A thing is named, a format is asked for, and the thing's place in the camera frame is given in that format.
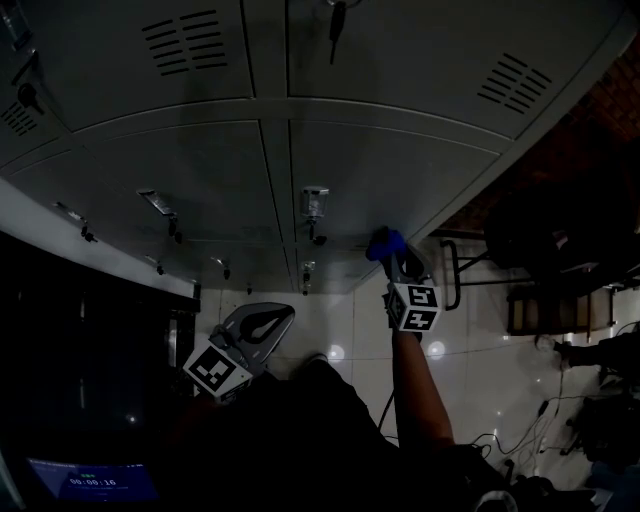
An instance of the hanging key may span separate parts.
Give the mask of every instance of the hanging key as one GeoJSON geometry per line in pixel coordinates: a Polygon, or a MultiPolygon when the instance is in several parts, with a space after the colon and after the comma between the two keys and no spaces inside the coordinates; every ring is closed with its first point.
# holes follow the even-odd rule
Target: hanging key
{"type": "Polygon", "coordinates": [[[345,2],[336,2],[333,5],[333,14],[331,15],[331,28],[329,29],[329,41],[331,41],[331,59],[329,64],[333,66],[333,60],[336,56],[336,46],[342,29],[344,28],[344,19],[347,16],[347,4],[345,2]]]}

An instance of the screen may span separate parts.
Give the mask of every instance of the screen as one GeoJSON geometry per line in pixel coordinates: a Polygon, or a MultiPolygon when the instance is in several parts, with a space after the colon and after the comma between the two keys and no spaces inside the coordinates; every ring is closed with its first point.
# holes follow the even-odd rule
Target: screen
{"type": "Polygon", "coordinates": [[[83,466],[28,460],[44,485],[60,500],[147,501],[158,498],[142,464],[83,466]]]}

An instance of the key ring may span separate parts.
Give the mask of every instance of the key ring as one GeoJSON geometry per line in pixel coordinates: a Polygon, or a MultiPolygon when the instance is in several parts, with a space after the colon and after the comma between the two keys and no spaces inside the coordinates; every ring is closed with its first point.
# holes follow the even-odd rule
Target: key ring
{"type": "MultiPolygon", "coordinates": [[[[331,7],[335,7],[338,3],[338,0],[325,0],[331,7]]],[[[358,7],[362,3],[362,0],[356,0],[352,4],[347,4],[347,9],[353,9],[354,7],[358,7]]]]}

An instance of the ventilation slot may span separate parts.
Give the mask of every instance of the ventilation slot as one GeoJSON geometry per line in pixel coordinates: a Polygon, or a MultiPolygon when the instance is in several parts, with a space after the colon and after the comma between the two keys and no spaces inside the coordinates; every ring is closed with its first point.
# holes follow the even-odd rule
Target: ventilation slot
{"type": "Polygon", "coordinates": [[[22,137],[27,132],[33,130],[36,122],[31,119],[31,115],[18,102],[13,103],[8,109],[0,114],[0,119],[18,136],[22,137]]]}
{"type": "Polygon", "coordinates": [[[552,83],[548,76],[524,61],[503,53],[477,95],[525,115],[552,83]]]}
{"type": "Polygon", "coordinates": [[[227,66],[216,11],[201,11],[141,29],[160,76],[227,66]]]}

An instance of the forearm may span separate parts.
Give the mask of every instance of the forearm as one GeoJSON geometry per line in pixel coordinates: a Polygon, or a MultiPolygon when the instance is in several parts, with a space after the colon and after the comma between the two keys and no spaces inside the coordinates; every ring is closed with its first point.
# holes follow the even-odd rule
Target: forearm
{"type": "Polygon", "coordinates": [[[413,333],[393,333],[393,385],[401,445],[436,451],[454,444],[451,422],[413,333]]]}

